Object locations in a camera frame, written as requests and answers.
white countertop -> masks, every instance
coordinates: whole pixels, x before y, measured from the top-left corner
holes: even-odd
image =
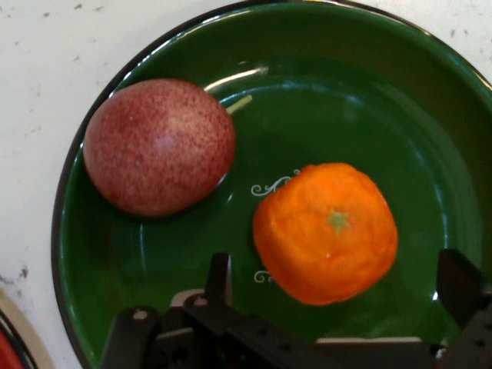
[[[79,368],[52,283],[58,178],[86,111],[137,52],[228,0],[0,0],[0,309],[42,369]],[[445,41],[492,81],[492,1],[360,0]]]

red object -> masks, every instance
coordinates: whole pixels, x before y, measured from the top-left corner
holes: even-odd
[[[8,342],[7,337],[0,331],[0,368],[1,369],[24,369],[17,354]]]

black plastic part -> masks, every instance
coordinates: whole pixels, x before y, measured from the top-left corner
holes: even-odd
[[[453,319],[464,327],[490,303],[492,285],[458,250],[446,249],[439,254],[437,293]]]
[[[208,352],[197,340],[190,327],[158,335],[148,352],[145,369],[209,368],[211,361],[205,357]]]
[[[194,319],[197,327],[208,333],[210,340],[226,342],[229,347],[243,350],[242,354],[250,359],[254,357],[254,362],[262,367],[342,368],[335,360],[311,345],[301,343],[265,319],[245,317],[220,301],[207,300],[206,295],[187,299],[184,310]]]
[[[142,369],[158,330],[159,315],[152,307],[121,312],[111,326],[100,368]]]
[[[439,349],[423,342],[330,343],[317,348],[344,368],[378,369],[433,369]]]
[[[231,256],[222,252],[214,254],[210,268],[208,269],[208,279],[205,285],[205,295],[209,300],[219,300],[226,304],[232,304],[232,285],[231,285]]]
[[[230,327],[227,333],[238,344],[247,348],[249,355],[254,355],[272,368],[343,368],[332,357],[300,342],[260,317],[248,317],[241,324]]]
[[[492,368],[492,304],[472,317],[457,342],[441,358],[438,368]]]

white swirl pattern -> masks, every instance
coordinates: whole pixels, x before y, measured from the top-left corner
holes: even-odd
[[[301,171],[299,169],[294,169],[292,171],[294,175],[298,175]],[[285,185],[292,177],[289,177],[288,175],[285,175],[284,177],[279,178],[278,180],[273,183],[272,186],[264,186],[264,189],[261,188],[259,184],[255,184],[251,187],[251,194],[253,196],[266,196],[270,192],[275,192],[276,190],[279,189],[279,187]]]
[[[273,281],[273,279],[270,276],[270,273],[268,273],[267,271],[257,271],[256,273],[254,273],[253,279],[256,283],[260,283],[260,284],[266,282],[267,280],[269,282]]]

screw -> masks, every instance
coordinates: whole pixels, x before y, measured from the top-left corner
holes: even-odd
[[[147,319],[147,317],[148,317],[148,313],[145,310],[137,309],[135,313],[133,313],[133,318],[136,321],[143,321],[144,319]]]
[[[193,301],[193,304],[195,306],[207,306],[208,305],[208,300],[206,298],[203,298],[202,296],[198,296]]]
[[[445,348],[440,348],[436,352],[436,359],[441,359],[444,356],[444,354],[446,354],[446,349]]]

